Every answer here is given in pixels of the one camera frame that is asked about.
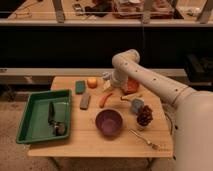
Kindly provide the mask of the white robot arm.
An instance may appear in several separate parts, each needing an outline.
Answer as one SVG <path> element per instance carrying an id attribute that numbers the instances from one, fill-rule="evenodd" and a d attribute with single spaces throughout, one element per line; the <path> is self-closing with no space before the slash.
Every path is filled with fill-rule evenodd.
<path id="1" fill-rule="evenodd" d="M 176 109 L 173 171 L 213 171 L 213 92 L 197 91 L 139 65 L 135 49 L 112 57 L 109 87 L 137 80 Z"/>

